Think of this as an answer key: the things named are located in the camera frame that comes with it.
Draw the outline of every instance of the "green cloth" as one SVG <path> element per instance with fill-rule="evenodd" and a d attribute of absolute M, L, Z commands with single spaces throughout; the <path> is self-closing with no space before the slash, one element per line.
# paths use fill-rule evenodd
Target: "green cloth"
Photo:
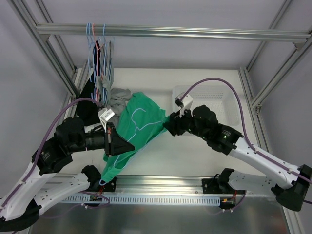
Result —
<path fill-rule="evenodd" d="M 134 145 L 135 150 L 118 156 L 108 157 L 103 172 L 102 180 L 111 181 L 131 161 L 131 158 L 143 150 L 155 137 L 165 132 L 162 126 L 165 121 L 165 110 L 153 102 L 142 92 L 134 93 L 126 108 L 121 113 L 117 132 L 125 140 Z"/>

